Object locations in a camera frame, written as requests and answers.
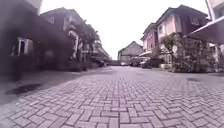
two-story house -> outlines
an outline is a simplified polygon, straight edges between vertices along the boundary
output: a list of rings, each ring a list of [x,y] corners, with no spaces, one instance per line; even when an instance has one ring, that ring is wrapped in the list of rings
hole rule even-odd
[[[146,33],[144,32],[142,40],[144,44],[146,44],[147,39],[151,37],[151,34],[147,32],[152,31],[154,32],[154,36],[152,36],[154,40],[152,43],[147,43],[147,45],[157,48],[155,47],[156,45],[154,45],[157,44],[160,49],[163,50],[165,47],[160,44],[160,41],[164,36],[170,35],[171,33],[181,33],[182,35],[187,35],[204,26],[208,22],[206,17],[207,14],[184,5],[180,5],[177,8],[168,8],[156,21],[156,23],[152,24],[156,27],[150,27],[149,25],[146,29]],[[170,54],[160,55],[160,58],[163,58],[166,63],[171,63],[172,61]]]
[[[122,48],[118,52],[117,60],[129,64],[132,57],[138,57],[141,53],[143,53],[142,46],[133,41],[127,47]]]
[[[153,50],[158,46],[158,34],[156,23],[151,23],[144,31],[143,37],[143,50],[144,53],[140,57],[152,57]]]
[[[81,16],[74,9],[67,10],[65,8],[54,9],[42,13],[40,16],[45,18],[47,21],[54,24],[56,27],[63,30],[67,35],[73,38],[74,43],[73,57],[76,58],[79,36],[74,30],[75,29],[74,25],[84,23],[84,20],[81,18]]]

car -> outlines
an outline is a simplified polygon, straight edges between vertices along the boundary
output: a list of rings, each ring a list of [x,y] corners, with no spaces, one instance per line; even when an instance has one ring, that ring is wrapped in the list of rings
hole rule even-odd
[[[128,66],[128,64],[125,62],[121,62],[121,66]]]
[[[142,68],[158,68],[160,64],[163,63],[163,59],[158,58],[150,58],[141,63]]]

wall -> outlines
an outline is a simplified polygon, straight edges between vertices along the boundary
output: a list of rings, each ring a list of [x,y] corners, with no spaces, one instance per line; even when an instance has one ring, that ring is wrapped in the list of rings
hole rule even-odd
[[[143,51],[142,47],[140,47],[139,44],[133,43],[130,46],[128,46],[127,48],[125,48],[125,50],[122,51],[122,55],[138,56],[138,55],[142,54],[143,52],[144,51]]]
[[[173,14],[170,15],[166,20],[164,20],[160,25],[158,25],[157,31],[159,41],[162,37],[169,35],[173,32],[177,32],[175,27],[175,16]]]
[[[146,51],[151,51],[155,48],[156,46],[156,40],[157,38],[157,33],[156,30],[152,29],[149,33],[148,36],[145,38],[143,41],[143,49]]]

driveway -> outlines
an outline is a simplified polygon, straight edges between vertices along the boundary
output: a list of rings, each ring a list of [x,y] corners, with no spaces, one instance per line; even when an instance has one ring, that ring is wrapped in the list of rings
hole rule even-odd
[[[222,128],[223,83],[213,74],[107,67],[2,105],[0,128]]]

distant house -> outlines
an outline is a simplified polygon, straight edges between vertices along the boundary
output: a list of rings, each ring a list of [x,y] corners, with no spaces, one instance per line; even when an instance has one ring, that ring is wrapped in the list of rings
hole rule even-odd
[[[132,57],[137,57],[139,54],[143,53],[143,47],[133,41],[127,47],[121,49],[118,52],[118,60],[121,62],[129,63]]]

